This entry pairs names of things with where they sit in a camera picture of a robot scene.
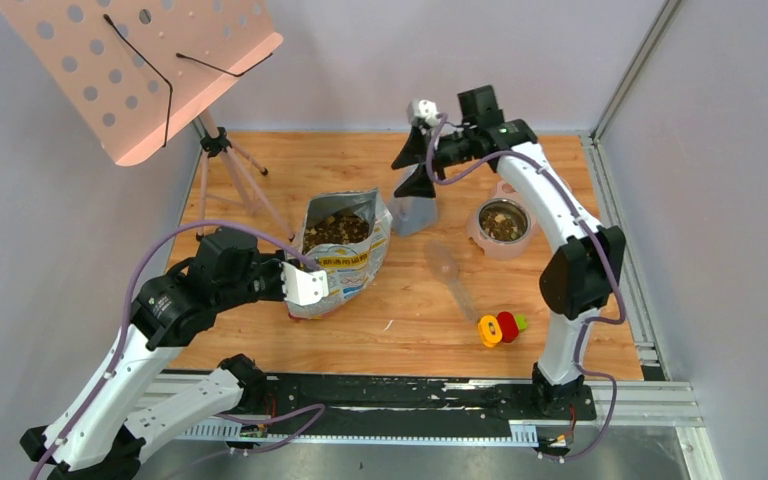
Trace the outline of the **pet food bag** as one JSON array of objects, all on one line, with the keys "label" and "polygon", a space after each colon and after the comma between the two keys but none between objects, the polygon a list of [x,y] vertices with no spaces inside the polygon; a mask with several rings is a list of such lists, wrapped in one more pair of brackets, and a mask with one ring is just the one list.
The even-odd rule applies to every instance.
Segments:
[{"label": "pet food bag", "polygon": [[388,253],[392,220],[377,188],[312,197],[297,241],[326,272],[328,292],[313,305],[290,303],[289,315],[321,319],[365,290]]}]

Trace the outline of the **clear plastic scoop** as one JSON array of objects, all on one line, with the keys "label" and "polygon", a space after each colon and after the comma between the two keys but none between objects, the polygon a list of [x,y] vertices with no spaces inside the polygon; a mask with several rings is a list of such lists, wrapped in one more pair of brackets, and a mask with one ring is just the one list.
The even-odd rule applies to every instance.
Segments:
[{"label": "clear plastic scoop", "polygon": [[476,323],[479,315],[466,288],[460,281],[460,268],[451,251],[441,242],[427,241],[424,255],[432,276],[447,287],[467,322]]}]

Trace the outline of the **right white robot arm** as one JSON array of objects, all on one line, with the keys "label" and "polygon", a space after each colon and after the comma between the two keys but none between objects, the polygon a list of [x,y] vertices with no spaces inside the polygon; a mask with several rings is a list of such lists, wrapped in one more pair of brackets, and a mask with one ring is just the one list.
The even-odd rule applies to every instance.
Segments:
[{"label": "right white robot arm", "polygon": [[545,157],[534,130],[523,119],[509,119],[492,86],[459,93],[461,120],[444,134],[447,114],[435,102],[415,99],[406,109],[408,140],[392,162],[412,168],[395,196],[433,198],[436,187],[451,185],[483,165],[522,198],[553,250],[539,287],[550,310],[543,353],[532,375],[531,403],[544,417],[556,417],[571,403],[570,390],[588,375],[582,364],[591,324],[607,323],[601,312],[615,297],[624,322],[619,288],[626,237],[618,226],[605,227],[573,195]]}]

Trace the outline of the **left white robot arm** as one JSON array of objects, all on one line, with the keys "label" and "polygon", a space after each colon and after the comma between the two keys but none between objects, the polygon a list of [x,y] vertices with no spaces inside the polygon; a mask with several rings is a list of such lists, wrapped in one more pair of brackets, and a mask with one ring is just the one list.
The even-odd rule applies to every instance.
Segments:
[{"label": "left white robot arm", "polygon": [[175,229],[140,260],[105,359],[56,421],[22,435],[20,445],[34,463],[31,478],[49,467],[51,479],[132,479],[190,426],[234,408],[253,413],[264,405],[265,373],[237,354],[196,386],[134,409],[155,377],[219,314],[259,301],[282,302],[290,291],[285,270],[302,260],[291,245],[239,223],[211,225],[214,232],[200,237],[194,256],[143,285],[138,277],[158,249],[197,225]]}]

